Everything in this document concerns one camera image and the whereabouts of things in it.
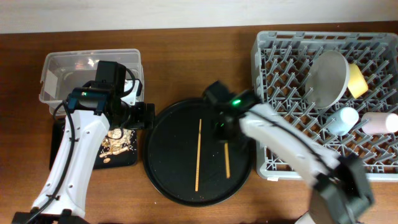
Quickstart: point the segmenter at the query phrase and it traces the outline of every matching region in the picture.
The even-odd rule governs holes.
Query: black round plate
[[[229,144],[231,177],[226,178],[224,143],[214,139],[211,125],[216,112],[202,99],[178,102],[156,117],[147,133],[143,161],[156,189],[174,202],[207,206],[235,194],[251,171],[249,150]],[[199,120],[201,154],[198,191],[195,191]]]

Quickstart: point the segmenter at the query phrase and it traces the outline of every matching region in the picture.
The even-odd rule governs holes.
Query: wooden stick
[[[195,180],[195,191],[196,192],[199,189],[200,134],[201,134],[201,119],[199,120],[198,155],[197,155],[197,178]]]
[[[228,142],[224,144],[224,153],[225,153],[225,171],[226,178],[229,179],[231,177],[231,173],[229,171],[229,153],[228,153]]]

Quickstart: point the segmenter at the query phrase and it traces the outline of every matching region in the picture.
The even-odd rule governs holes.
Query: white wall
[[[398,0],[0,0],[0,33],[398,20]]]

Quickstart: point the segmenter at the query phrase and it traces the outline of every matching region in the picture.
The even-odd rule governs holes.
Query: black tray
[[[50,153],[50,169],[54,163],[55,157],[57,156],[59,147],[61,145],[63,131],[64,131],[65,119],[59,119],[54,122],[52,129],[52,142],[51,142],[51,153]],[[129,132],[124,131],[124,134],[129,134],[129,143],[124,142],[122,147],[128,147],[128,150],[121,152],[120,154],[110,154],[104,156],[104,152],[110,150],[109,146],[104,146],[104,142],[98,149],[97,156],[95,158],[93,169],[106,169],[113,167],[132,166],[137,164],[137,133],[136,130]]]
[[[215,116],[201,99],[181,101],[161,112],[146,135],[142,154],[146,173],[155,188],[174,202],[194,207],[222,202],[235,194],[250,174],[250,150],[230,144],[231,177],[226,178],[224,143],[214,139],[211,131]],[[202,131],[196,192],[199,119]]]

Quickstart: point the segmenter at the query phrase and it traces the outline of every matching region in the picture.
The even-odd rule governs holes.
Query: dish rack
[[[369,90],[354,99],[348,90],[331,107],[315,109],[305,100],[305,83],[313,62],[335,50],[355,63]],[[398,135],[366,135],[359,121],[344,136],[327,130],[327,117],[341,107],[366,112],[393,113],[398,109],[398,36],[387,33],[262,31],[251,50],[252,84],[263,103],[270,104],[308,137],[343,156],[362,158],[371,181],[398,181]],[[272,149],[257,142],[257,173],[263,178],[300,179]]]

